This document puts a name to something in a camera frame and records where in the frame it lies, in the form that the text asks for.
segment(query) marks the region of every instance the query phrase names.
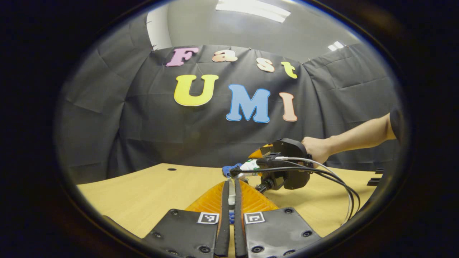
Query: wrist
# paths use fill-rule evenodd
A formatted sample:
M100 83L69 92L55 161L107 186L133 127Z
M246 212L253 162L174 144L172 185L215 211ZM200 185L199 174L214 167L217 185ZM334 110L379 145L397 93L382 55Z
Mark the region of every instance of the wrist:
M326 139L324 139L324 146L325 146L325 149L327 151L327 154L329 156L333 155L333 154L336 154L338 153L338 149L337 149L337 138L335 135L332 135Z

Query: orange object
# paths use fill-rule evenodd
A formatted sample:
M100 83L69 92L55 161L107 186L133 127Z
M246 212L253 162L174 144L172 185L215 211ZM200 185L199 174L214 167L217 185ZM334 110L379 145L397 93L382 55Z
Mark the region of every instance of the orange object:
M266 144L263 147L272 147L272 146L273 146L272 144ZM250 154L249 158L263 158L263 155L261 154L261 149L258 149L254 153Z
M240 181L242 196L242 213L264 212L277 210L277 207L271 200L266 198L257 189Z
M209 189L196 201L194 201L185 211L191 212L209 212L220 213L222 207L222 191L225 181L218 183L216 186Z

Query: white cable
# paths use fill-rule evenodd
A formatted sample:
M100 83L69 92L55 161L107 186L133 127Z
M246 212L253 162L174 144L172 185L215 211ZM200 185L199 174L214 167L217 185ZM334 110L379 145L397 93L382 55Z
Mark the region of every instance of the white cable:
M326 167L325 165L317 162L317 161L314 161L312 159L308 159L308 158L302 158L302 157L276 157L275 160L301 160L301 161L307 161L307 162L311 162L311 163L314 163L316 165L319 165L323 168L325 168L326 170L328 170L328 172L334 174L337 178L341 179L335 172L333 172L331 169L329 169L328 167ZM344 223L347 222L348 218L351 217L351 207L352 207L352 196L349 192L347 192L347 195L349 196L349 206L347 207L347 214L346 214L346 218L344 219Z

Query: blue object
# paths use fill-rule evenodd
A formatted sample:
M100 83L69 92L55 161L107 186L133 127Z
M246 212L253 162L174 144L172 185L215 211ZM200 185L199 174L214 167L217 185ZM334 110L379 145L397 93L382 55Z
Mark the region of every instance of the blue object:
M234 224L234 211L229 212L229 223Z
M223 171L223 175L226 176L227 178L231 178L231 175L230 175L230 169L233 169L233 168L236 168L236 167L240 167L242 166L241 163L237 163L236 165L234 166L226 166L226 167L223 167L222 171Z
M266 89L258 89L255 91L252 99L250 99L246 88L239 84L230 84L228 88L232 91L231 108L226 119L229 121L241 121L242 116L239 113L239 107L242 109L244 118L249 121L255 109L253 120L257 123L269 122L268 117L268 97L271 92Z

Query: letter m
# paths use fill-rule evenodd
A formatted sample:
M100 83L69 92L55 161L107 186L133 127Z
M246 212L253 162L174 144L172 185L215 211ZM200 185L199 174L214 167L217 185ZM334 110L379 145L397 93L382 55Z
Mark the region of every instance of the letter m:
M269 122L268 117L268 97L271 95L269 90L258 89L250 99L249 94L244 86L239 84L230 84L228 88L232 91L231 109L226 119L229 121L241 121L242 116L239 114L239 107L247 121L252 117L253 111L255 115L253 120L257 123Z

